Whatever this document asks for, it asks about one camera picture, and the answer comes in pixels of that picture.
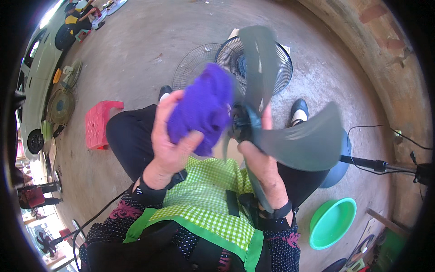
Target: black fan grille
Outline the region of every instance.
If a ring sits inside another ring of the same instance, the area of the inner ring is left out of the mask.
[[[205,65],[214,62],[214,57],[221,44],[205,44],[190,51],[181,60],[175,70],[172,80],[173,90],[184,90],[188,85],[193,84],[205,68]]]
[[[273,95],[287,87],[293,74],[293,65],[287,51],[276,43],[278,69]],[[217,51],[214,61],[226,71],[232,73],[240,82],[240,91],[246,92],[246,78],[239,69],[239,58],[243,55],[243,44],[239,36],[227,40]]]

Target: green apron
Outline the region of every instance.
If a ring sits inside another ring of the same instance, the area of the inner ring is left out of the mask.
[[[246,170],[237,162],[189,157],[186,180],[167,191],[163,208],[147,208],[128,229],[124,243],[136,241],[142,231],[159,221],[174,220],[190,232],[240,257],[254,272],[263,246],[263,232],[253,227],[239,204],[240,217],[228,214],[226,190],[239,196],[253,192]]]

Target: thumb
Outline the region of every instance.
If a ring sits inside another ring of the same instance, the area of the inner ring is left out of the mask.
[[[243,141],[238,146],[237,149],[243,154],[247,159],[255,158],[256,156],[264,155],[261,151],[250,141]]]
[[[196,130],[190,131],[186,137],[178,142],[177,152],[179,154],[190,155],[190,153],[192,153],[196,147],[199,146],[203,138],[204,134],[202,134],[202,132]]]

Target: wall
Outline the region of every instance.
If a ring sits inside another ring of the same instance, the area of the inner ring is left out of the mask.
[[[298,1],[336,32],[356,56],[379,95],[389,125],[421,145],[431,147],[431,109],[422,71],[412,45],[384,3],[379,0]],[[431,151],[424,151],[405,139],[393,139],[391,132],[396,164],[412,166],[412,150],[418,163],[431,161]],[[394,175],[393,220],[412,227],[422,205],[419,184],[412,182],[413,177]]]

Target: concrete floor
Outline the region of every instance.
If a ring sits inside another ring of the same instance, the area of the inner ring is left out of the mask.
[[[171,85],[185,54],[202,44],[223,43],[233,28],[266,25],[276,32],[278,42],[291,49],[293,78],[272,98],[276,128],[285,126],[292,103],[300,97],[307,101],[311,116],[329,101],[336,101],[346,130],[386,123],[377,94],[357,60],[338,36],[302,5],[292,1],[209,1],[130,0],[106,19],[103,28],[93,31],[82,44],[75,43],[68,52],[64,65],[80,58],[83,70],[75,94],[75,112],[56,139],[54,167],[60,165],[63,174],[64,203],[57,205],[58,211],[70,229],[73,218],[83,224],[131,183],[110,149],[87,149],[86,112],[101,100],[123,101],[125,110],[156,103],[160,86]],[[156,63],[159,55],[162,61]],[[354,130],[351,142],[356,157],[390,158],[392,145],[377,128]],[[350,166],[339,184],[316,190],[297,215],[300,271],[321,271],[347,258],[371,219],[365,213],[367,207],[391,216],[394,200],[390,182],[388,175],[373,175]],[[308,238],[313,213],[325,201],[343,197],[357,202],[353,225],[334,246],[311,249]],[[115,207],[113,204],[96,222],[104,221]]]

